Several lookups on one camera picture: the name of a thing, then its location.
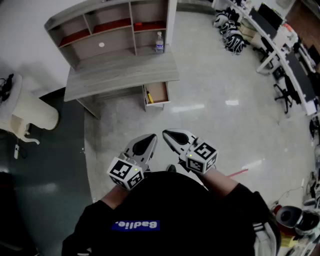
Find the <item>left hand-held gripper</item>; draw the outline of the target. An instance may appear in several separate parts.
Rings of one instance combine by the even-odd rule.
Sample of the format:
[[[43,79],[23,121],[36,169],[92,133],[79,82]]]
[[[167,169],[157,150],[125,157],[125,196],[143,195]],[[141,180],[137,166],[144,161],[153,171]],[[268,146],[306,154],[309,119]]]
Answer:
[[[112,160],[107,174],[118,186],[130,191],[149,171],[149,162],[154,155],[158,142],[154,133],[141,135],[129,142],[118,157]]]

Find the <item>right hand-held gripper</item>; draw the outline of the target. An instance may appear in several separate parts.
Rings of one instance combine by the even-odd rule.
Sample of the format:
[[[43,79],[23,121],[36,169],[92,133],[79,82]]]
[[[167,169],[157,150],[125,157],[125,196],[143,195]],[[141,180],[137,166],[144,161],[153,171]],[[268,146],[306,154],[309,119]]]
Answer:
[[[208,140],[180,128],[166,129],[162,136],[169,148],[178,155],[178,163],[187,172],[205,174],[215,165],[218,151]]]

